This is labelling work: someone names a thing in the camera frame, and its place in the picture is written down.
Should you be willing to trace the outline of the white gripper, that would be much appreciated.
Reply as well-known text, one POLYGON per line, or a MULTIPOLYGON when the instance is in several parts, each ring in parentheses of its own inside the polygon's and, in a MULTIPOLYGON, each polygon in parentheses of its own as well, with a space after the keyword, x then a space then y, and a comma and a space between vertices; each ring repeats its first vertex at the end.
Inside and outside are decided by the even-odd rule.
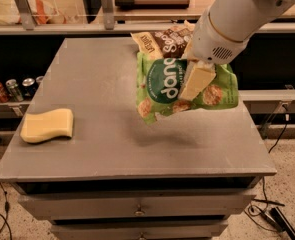
POLYGON ((235 41, 221 34, 211 21, 210 10, 206 9, 195 24, 193 36, 181 56, 190 62, 178 98, 194 100, 215 78, 214 64, 230 63, 247 44, 248 39, 235 41))

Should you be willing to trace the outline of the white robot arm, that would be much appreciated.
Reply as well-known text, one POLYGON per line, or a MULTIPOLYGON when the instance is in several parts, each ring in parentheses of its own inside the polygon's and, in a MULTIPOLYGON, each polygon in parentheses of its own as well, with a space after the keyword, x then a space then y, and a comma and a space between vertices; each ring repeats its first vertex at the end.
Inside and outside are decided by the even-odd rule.
POLYGON ((228 64, 251 36, 277 19, 295 0, 215 0, 195 25, 183 57, 187 66, 178 98, 195 99, 214 79, 214 67, 228 64))

